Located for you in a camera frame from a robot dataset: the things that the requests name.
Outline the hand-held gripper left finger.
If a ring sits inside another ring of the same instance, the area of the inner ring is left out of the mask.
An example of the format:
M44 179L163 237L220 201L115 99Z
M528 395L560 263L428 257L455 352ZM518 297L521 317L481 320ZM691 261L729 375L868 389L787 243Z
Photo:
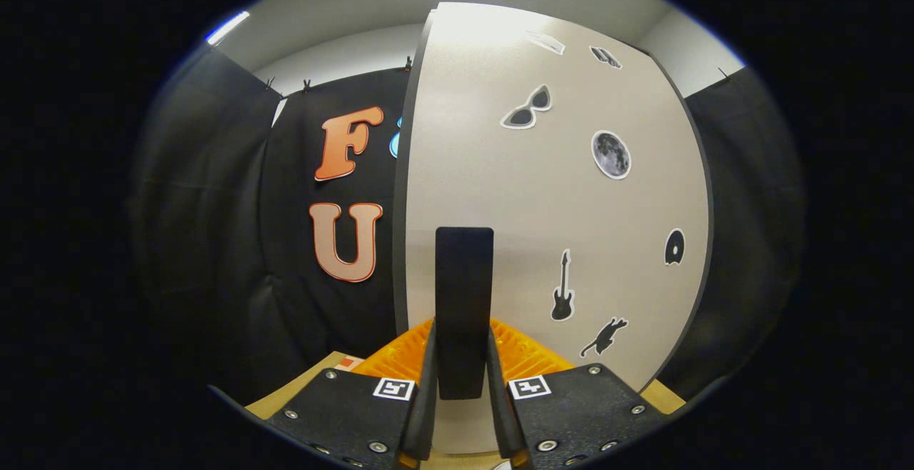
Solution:
M268 418L272 434L339 469L418 469L437 401L436 324L412 328L355 369L321 369Z

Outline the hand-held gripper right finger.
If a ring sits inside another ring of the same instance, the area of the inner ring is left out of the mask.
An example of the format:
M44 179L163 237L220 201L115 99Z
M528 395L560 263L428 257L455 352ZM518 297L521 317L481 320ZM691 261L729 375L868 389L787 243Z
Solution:
M572 366L490 320L487 372L498 450L513 469L595 469L659 431L668 391L653 398L607 366Z

